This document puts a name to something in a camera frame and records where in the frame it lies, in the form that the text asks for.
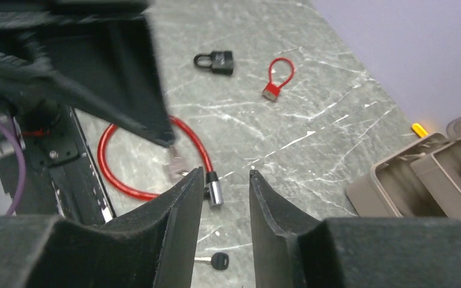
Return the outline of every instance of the red cable lock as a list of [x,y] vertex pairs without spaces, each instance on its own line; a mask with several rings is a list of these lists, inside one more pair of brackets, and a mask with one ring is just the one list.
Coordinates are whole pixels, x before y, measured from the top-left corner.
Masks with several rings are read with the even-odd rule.
[[[169,119],[171,123],[179,127],[183,132],[185,132],[186,135],[190,138],[192,143],[195,145],[195,148],[199,151],[200,158],[202,162],[204,163],[204,166],[206,168],[206,175],[207,174],[215,174],[215,171],[213,171],[213,165],[211,162],[211,159],[209,158],[208,152],[206,151],[206,148],[202,144],[202,141],[197,137],[197,134],[186,124],[183,122],[181,119],[177,118],[176,116],[169,115]],[[135,189],[133,187],[130,187],[123,182],[121,182],[115,175],[112,173],[109,167],[109,163],[107,163],[107,146],[109,144],[110,138],[114,135],[115,131],[118,129],[114,124],[110,124],[106,129],[105,132],[101,135],[100,142],[98,143],[98,152],[97,152],[97,159],[98,159],[98,164],[100,165],[101,169],[101,174],[109,181],[112,186],[114,186],[118,191],[123,192],[124,194],[127,194],[128,196],[137,198],[139,200],[152,200],[158,196],[156,193],[151,193],[147,191],[140,191],[138,189]]]
[[[287,80],[285,80],[282,84],[280,84],[279,86],[276,86],[275,84],[273,84],[273,75],[271,74],[273,71],[273,65],[275,65],[275,63],[279,61],[287,62],[287,64],[291,66],[291,75],[289,75]],[[294,64],[292,63],[291,60],[287,58],[284,58],[284,57],[276,58],[275,60],[271,61],[268,74],[270,77],[270,82],[266,85],[266,88],[264,88],[264,90],[262,91],[262,96],[266,98],[267,100],[275,102],[278,99],[278,96],[280,95],[281,88],[284,87],[285,84],[289,83],[289,81],[291,81],[292,78],[294,77]]]

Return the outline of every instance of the red coiled cable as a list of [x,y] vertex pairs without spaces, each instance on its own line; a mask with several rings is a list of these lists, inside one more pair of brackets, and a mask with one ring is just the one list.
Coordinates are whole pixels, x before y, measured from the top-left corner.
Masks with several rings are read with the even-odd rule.
[[[206,151],[206,148],[202,144],[202,141],[197,137],[197,134],[186,124],[183,122],[181,119],[177,118],[176,116],[169,116],[170,121],[179,127],[183,132],[185,132],[186,135],[190,138],[192,143],[195,145],[197,150],[199,151],[200,158],[202,159],[202,162],[204,163],[204,166],[206,168],[206,172],[212,172],[213,171],[213,166],[211,163],[211,159],[208,155],[208,151]],[[115,175],[112,173],[112,171],[109,168],[109,164],[107,163],[107,146],[109,144],[110,139],[116,132],[116,130],[119,127],[110,124],[103,134],[101,135],[100,142],[98,143],[98,152],[97,152],[97,159],[98,159],[98,164],[100,165],[101,173],[109,181],[112,186],[114,186],[118,191],[123,192],[124,194],[140,199],[140,200],[152,200],[158,196],[156,193],[150,193],[147,191],[140,191],[137,190],[133,187],[130,187],[123,182],[121,182]]]

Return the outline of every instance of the marble countertop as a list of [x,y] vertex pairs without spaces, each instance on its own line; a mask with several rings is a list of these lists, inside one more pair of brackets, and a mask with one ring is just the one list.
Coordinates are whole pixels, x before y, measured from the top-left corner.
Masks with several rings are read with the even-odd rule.
[[[157,1],[146,14],[169,110],[198,133],[224,191],[221,209],[204,204],[196,255],[225,251],[229,269],[196,263],[192,287],[255,287],[250,169],[315,218],[351,217],[345,187],[416,139],[404,114],[307,0]],[[194,55],[212,50],[233,51],[232,77],[193,66]],[[271,103],[261,92],[279,56],[292,60],[296,74]],[[278,81],[289,74],[282,63],[274,71]],[[108,123],[79,116],[95,153]],[[190,167],[201,166],[188,138],[178,138]],[[172,185],[162,168],[166,150],[118,131],[108,153],[127,184],[157,193]],[[142,203],[107,190],[118,215]]]

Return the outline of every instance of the purple wall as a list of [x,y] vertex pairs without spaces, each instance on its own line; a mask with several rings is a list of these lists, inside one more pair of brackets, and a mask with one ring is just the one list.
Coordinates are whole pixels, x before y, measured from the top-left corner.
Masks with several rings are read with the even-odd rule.
[[461,116],[461,0],[313,2],[412,122]]

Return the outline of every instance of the beige plastic container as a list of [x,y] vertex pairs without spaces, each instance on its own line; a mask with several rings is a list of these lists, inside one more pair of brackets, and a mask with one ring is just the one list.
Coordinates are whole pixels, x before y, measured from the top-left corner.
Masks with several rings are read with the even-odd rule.
[[445,136],[434,133],[376,163],[370,173],[346,189],[362,217],[445,216],[410,164],[439,147]]
[[411,167],[444,214],[461,220],[461,140],[413,161]]

